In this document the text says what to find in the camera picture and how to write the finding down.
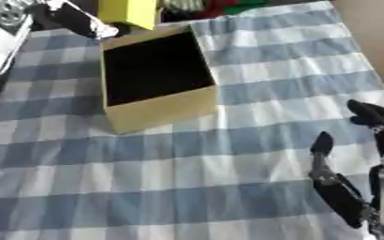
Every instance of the cardboard box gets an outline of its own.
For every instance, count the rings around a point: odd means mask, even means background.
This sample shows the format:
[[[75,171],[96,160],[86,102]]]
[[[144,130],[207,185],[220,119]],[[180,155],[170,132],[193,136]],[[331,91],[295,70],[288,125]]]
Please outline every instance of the cardboard box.
[[[189,27],[105,41],[101,57],[103,107],[117,133],[216,110],[216,84]]]
[[[152,30],[157,0],[100,0],[98,16],[105,23],[129,23]]]

